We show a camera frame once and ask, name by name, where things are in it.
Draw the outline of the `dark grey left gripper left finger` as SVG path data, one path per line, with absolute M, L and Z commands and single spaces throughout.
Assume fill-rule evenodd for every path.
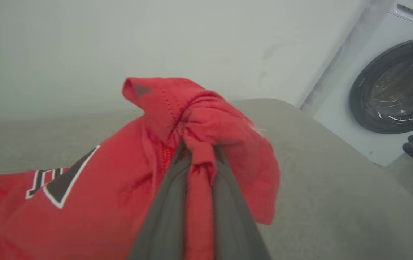
M 187 179 L 192 155 L 180 141 L 127 260 L 183 260 Z

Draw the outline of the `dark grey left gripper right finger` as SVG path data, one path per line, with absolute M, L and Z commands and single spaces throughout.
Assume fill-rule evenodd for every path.
M 223 148 L 214 147 L 212 187 L 215 260 L 271 260 Z

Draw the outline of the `red garment with white trim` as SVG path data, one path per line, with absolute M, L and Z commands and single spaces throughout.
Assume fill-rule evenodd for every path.
M 185 78 L 128 78 L 122 94 L 143 115 L 71 167 L 0 175 L 0 260 L 126 259 L 182 140 L 192 155 L 183 260 L 215 260 L 215 146 L 255 222 L 272 223 L 281 172 L 246 115 Z

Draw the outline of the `dark round washing machine door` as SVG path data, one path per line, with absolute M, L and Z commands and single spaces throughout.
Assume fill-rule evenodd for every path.
M 361 71 L 352 84 L 349 108 L 371 132 L 413 131 L 413 40 L 387 49 Z

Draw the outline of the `white washing machine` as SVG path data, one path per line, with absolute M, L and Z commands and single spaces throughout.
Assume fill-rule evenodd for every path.
M 409 40 L 413 40 L 413 0 L 370 0 L 300 108 L 380 166 L 388 166 L 403 153 L 402 145 L 413 131 L 380 134 L 363 128 L 352 117 L 349 94 L 371 61 Z

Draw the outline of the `grey fabric sofa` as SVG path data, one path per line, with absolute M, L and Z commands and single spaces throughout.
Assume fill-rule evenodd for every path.
M 277 211 L 260 231 L 274 260 L 413 260 L 413 161 L 386 169 L 294 106 L 233 105 L 272 143 Z M 0 173 L 68 166 L 142 110 L 0 123 Z

